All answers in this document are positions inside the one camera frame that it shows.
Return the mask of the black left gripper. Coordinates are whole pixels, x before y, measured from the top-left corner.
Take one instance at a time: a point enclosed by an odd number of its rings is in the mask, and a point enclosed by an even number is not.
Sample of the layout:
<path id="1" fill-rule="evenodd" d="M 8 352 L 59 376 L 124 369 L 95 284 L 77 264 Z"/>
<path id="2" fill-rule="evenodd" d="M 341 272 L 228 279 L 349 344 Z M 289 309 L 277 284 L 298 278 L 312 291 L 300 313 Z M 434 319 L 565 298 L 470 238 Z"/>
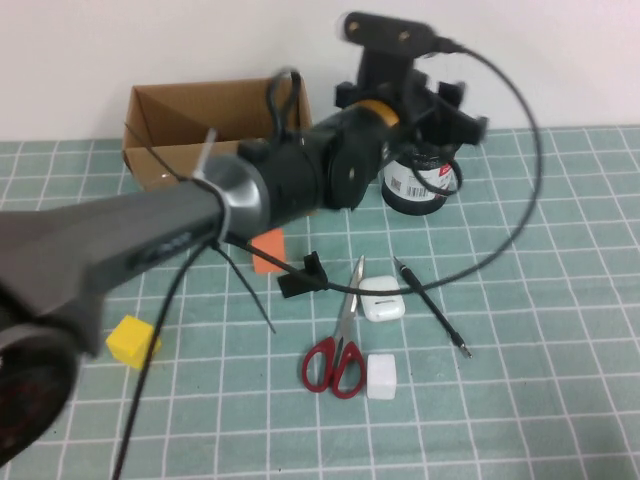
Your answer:
<path id="1" fill-rule="evenodd" d="M 370 174 L 381 174 L 381 193 L 393 209 L 439 209 L 457 194 L 463 174 L 455 156 L 483 139 L 487 119 L 460 109 L 465 84 L 428 77 L 412 58 L 366 49 L 355 82 L 335 88 L 338 112 L 323 120 L 335 145 L 351 142 Z"/>

